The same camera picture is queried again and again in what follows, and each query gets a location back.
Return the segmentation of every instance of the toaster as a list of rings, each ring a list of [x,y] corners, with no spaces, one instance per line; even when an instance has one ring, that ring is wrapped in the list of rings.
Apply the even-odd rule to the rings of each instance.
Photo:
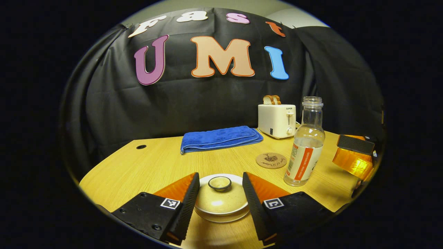
[[[295,105],[258,105],[258,129],[277,139],[294,136]]]

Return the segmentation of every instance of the table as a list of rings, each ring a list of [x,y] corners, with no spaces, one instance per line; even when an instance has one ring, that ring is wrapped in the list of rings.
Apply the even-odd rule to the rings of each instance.
[[[80,188],[96,204],[113,212],[140,192],[154,193],[170,183],[198,172],[200,178],[226,173],[243,176],[247,171],[281,188],[296,193],[304,191],[332,212],[351,202],[359,180],[334,163],[338,135],[326,132],[322,154],[308,182],[292,187],[283,181],[288,165],[266,169],[256,163],[259,154],[275,152],[288,161],[293,137],[274,139],[262,133],[263,141],[240,147],[180,154],[182,136],[134,140],[94,167],[80,182]],[[232,223],[212,223],[195,211],[186,240],[180,248],[263,248],[249,213]]]

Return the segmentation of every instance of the glass bottle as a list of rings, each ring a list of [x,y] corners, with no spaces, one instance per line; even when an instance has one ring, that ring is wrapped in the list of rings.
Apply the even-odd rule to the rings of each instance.
[[[303,97],[302,123],[295,131],[291,158],[284,181],[302,186],[309,179],[320,157],[325,140],[322,128],[323,102],[320,97]]]

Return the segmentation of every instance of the letter m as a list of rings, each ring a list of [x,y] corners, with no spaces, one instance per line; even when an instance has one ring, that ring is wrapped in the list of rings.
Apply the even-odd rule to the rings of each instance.
[[[191,41],[197,46],[197,67],[192,70],[194,77],[209,77],[215,74],[215,70],[210,67],[209,59],[217,67],[218,71],[225,75],[228,72],[231,61],[234,60],[234,67],[231,73],[235,76],[251,77],[255,74],[251,68],[248,41],[233,39],[226,49],[211,36],[196,36]]]

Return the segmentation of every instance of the coaster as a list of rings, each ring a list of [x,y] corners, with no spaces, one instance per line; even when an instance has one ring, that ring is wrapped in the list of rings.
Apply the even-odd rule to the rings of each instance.
[[[256,158],[258,165],[267,169],[278,169],[286,165],[286,157],[277,153],[263,153]]]

